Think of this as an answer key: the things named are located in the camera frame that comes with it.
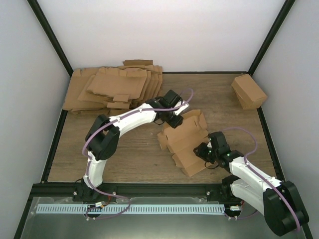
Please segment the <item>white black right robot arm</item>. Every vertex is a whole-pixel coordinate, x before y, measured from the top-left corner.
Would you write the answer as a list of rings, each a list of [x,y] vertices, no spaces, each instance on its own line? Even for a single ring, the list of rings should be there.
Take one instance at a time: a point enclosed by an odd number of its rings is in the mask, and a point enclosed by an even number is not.
[[[208,139],[193,152],[204,162],[217,163],[231,174],[222,181],[224,199],[239,198],[250,204],[264,216],[270,230],[278,236],[299,231],[309,222],[309,215],[293,182],[266,174],[248,160],[248,153],[231,150],[223,132],[210,133]]]

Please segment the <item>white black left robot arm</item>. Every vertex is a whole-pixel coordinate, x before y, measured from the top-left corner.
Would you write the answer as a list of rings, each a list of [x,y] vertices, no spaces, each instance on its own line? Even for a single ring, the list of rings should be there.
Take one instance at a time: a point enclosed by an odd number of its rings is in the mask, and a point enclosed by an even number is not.
[[[126,113],[112,117],[99,115],[86,135],[82,149],[82,154],[88,157],[83,176],[86,185],[84,195],[90,201],[97,201],[101,197],[100,185],[103,182],[104,168],[107,160],[116,152],[121,136],[139,126],[158,120],[177,128],[183,122],[181,112],[189,107],[188,102],[170,90],[163,97],[149,99]]]

